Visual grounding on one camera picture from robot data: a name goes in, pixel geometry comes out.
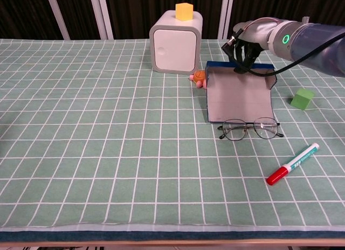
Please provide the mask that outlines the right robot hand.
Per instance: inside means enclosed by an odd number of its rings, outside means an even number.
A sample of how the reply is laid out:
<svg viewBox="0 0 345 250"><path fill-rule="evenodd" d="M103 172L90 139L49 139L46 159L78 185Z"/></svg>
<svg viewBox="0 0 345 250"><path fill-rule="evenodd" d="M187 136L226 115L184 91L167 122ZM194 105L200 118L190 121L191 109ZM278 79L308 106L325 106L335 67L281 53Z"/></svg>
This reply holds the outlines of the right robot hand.
<svg viewBox="0 0 345 250"><path fill-rule="evenodd" d="M235 33L243 29L234 44L236 60L250 69L261 52L268 50L269 36L280 23L281 20L276 18L260 18L236 24L233 27Z"/></svg>

